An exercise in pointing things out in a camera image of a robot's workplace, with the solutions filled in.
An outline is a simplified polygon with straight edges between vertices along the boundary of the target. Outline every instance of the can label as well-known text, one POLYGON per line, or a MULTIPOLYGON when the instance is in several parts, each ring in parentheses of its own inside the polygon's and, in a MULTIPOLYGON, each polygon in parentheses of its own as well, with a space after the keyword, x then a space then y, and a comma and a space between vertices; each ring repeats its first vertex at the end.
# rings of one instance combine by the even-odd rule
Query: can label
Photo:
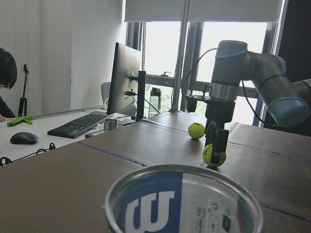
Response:
POLYGON ((137 180, 113 208, 124 233, 247 233, 254 225, 240 196, 195 174, 163 172, 137 180))

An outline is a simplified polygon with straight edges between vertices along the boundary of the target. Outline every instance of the computer mouse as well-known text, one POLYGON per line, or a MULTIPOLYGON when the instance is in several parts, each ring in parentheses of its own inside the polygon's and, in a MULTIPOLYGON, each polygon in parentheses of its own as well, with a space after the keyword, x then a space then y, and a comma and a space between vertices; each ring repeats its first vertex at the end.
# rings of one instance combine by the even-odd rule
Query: computer mouse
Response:
POLYGON ((19 132, 11 137, 12 144, 35 144, 39 140, 38 136, 29 132, 19 132))

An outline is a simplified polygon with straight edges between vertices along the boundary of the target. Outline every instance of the monitor stand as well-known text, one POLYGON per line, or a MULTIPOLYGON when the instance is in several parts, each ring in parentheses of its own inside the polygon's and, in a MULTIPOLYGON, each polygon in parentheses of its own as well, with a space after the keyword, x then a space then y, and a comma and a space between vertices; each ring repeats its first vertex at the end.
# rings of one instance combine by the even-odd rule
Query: monitor stand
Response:
POLYGON ((146 71, 139 71, 138 77, 131 77, 138 82, 136 121, 144 117, 146 71))

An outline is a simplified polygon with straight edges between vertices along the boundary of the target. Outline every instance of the black hair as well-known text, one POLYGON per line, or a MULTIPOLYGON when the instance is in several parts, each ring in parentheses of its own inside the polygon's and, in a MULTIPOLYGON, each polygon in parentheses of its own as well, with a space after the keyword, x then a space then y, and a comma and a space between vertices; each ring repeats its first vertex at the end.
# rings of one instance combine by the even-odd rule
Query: black hair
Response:
POLYGON ((17 79, 17 67, 14 57, 0 48, 0 86, 11 89, 17 79))

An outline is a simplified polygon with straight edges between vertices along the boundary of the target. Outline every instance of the green object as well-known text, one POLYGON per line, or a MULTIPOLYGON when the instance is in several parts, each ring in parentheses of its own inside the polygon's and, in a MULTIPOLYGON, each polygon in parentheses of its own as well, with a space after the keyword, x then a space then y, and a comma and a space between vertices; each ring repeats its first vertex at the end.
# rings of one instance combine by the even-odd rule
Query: green object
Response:
POLYGON ((13 127, 13 126, 16 126, 16 125, 19 125, 21 123, 27 123, 29 125, 32 125, 33 123, 31 122, 33 120, 33 117, 32 116, 23 116, 23 117, 18 117, 17 119, 15 120, 11 120, 7 123, 7 126, 8 127, 13 127))

